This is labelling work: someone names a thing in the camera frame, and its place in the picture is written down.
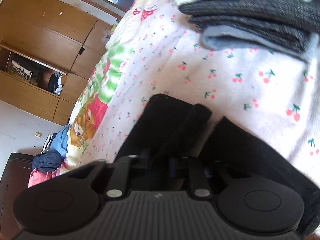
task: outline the dark blue cloth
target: dark blue cloth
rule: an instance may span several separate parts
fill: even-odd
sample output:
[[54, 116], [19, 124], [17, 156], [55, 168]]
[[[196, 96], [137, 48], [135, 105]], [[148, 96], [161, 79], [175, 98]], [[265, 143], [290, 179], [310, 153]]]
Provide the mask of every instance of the dark blue cloth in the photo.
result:
[[61, 157], [65, 158], [67, 155], [67, 146], [68, 146], [68, 130], [71, 125], [68, 124], [64, 128], [62, 128], [59, 133], [52, 140], [49, 151], [56, 152], [61, 155]]
[[39, 169], [41, 172], [55, 171], [60, 167], [64, 158], [57, 152], [47, 152], [38, 154], [33, 158], [32, 170]]

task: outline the wooden wardrobe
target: wooden wardrobe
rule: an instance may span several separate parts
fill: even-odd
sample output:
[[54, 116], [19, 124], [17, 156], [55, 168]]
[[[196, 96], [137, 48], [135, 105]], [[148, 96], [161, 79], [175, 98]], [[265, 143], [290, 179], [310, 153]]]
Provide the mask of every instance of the wooden wardrobe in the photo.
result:
[[[0, 19], [0, 100], [65, 125], [106, 52], [102, 38], [112, 26], [58, 0], [3, 0]], [[41, 84], [6, 72], [16, 55], [45, 67]], [[46, 91], [56, 72], [62, 73], [60, 96]]]

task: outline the cherry print bed sheet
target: cherry print bed sheet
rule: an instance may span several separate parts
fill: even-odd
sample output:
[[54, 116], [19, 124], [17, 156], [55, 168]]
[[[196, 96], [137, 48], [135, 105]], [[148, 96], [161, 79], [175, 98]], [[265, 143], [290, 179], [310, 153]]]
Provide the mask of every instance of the cherry print bed sheet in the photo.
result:
[[320, 185], [320, 74], [267, 49], [212, 51], [172, 0], [136, 0], [73, 110], [61, 172], [113, 162], [149, 98], [168, 94], [212, 109], [277, 150]]

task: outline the white logo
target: white logo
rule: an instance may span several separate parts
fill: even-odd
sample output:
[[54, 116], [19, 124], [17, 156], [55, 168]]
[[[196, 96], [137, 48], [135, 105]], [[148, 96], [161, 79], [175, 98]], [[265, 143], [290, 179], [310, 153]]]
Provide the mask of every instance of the white logo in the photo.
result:
[[163, 197], [163, 195], [162, 194], [160, 194], [160, 193], [158, 193], [157, 195], [154, 195], [157, 199], [159, 199], [159, 198], [162, 198]]

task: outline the bed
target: bed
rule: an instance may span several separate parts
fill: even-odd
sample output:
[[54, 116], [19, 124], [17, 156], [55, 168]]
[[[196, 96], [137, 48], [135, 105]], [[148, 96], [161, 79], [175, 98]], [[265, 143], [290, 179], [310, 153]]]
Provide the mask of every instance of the bed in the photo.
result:
[[96, 159], [113, 162], [149, 98], [163, 93], [210, 108], [207, 134], [226, 116], [319, 187], [318, 59], [208, 50], [188, 17], [172, 0], [135, 0], [73, 109], [59, 173]]

